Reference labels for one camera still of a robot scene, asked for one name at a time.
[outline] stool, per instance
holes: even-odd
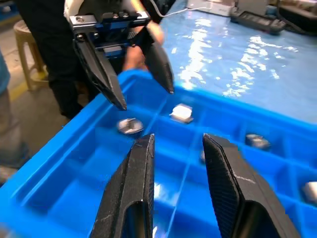
[[[36,42],[23,20],[18,21],[14,27],[16,44],[19,51],[19,56],[22,64],[22,69],[24,77],[26,80],[27,87],[30,91],[35,90],[38,86],[48,86],[47,72],[45,70],[45,65],[43,63],[42,57],[40,55],[39,49]],[[25,56],[24,44],[27,43],[31,54],[34,59],[34,65],[29,68]]]

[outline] screw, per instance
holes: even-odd
[[[77,40],[83,41],[84,40],[84,36],[82,34],[78,34],[77,35]]]
[[[82,16],[77,16],[76,17],[76,21],[81,23],[81,22],[84,22],[85,20],[84,20],[84,18]]]
[[[98,32],[95,32],[95,33],[94,33],[94,38],[95,38],[95,39],[99,38]]]

